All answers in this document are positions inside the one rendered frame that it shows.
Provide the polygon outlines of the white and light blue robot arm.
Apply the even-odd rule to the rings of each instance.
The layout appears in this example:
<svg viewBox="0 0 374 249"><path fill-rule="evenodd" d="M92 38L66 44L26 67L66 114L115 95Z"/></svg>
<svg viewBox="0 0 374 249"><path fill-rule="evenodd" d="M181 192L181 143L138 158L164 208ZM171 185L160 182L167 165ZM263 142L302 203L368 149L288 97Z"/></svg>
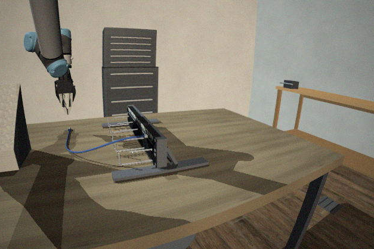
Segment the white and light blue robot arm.
<svg viewBox="0 0 374 249"><path fill-rule="evenodd" d="M47 72L55 78L64 76L72 64L71 32L60 29L58 0L29 0L36 32L27 32L24 47L36 52Z"/></svg>

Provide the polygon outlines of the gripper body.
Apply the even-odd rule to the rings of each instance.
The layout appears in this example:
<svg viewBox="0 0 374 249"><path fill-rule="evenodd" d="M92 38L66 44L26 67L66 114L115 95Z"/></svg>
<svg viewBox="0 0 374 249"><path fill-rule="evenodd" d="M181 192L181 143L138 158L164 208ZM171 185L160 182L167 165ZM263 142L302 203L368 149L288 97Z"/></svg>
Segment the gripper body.
<svg viewBox="0 0 374 249"><path fill-rule="evenodd" d="M67 79L67 80L65 80ZM57 93L57 90L58 90L58 94L68 94L68 93L72 93L72 89L73 89L73 81L72 79L69 79L68 77L68 71L67 73L62 76L62 77L59 77L58 80L56 80L55 82L55 94Z"/></svg>

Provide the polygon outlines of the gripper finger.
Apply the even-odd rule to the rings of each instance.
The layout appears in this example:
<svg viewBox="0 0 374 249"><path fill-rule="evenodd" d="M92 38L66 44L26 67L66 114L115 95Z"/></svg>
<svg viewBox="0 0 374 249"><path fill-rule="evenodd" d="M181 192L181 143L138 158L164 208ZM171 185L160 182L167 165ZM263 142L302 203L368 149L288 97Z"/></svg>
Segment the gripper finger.
<svg viewBox="0 0 374 249"><path fill-rule="evenodd" d="M58 100L59 100L59 102L60 102L60 104L61 104L63 110L64 110L65 113L68 115L68 111L67 111L67 108L66 108L66 103L65 103L65 101L64 101L64 99L65 99L65 95L64 95L64 94L58 94L58 90L57 90L57 94L56 94L56 96L57 96L57 98L58 98Z"/></svg>
<svg viewBox="0 0 374 249"><path fill-rule="evenodd" d="M70 111L71 111L72 104L73 104L73 101L74 101L74 98L75 98L75 95L76 95L76 89L75 89L75 86L73 86L72 91L73 91L72 93L69 93L69 94L67 95L67 98L68 98L68 100L69 100L69 103L68 103L69 108L67 109L67 110L68 110L68 115L69 115L69 113L70 113Z"/></svg>

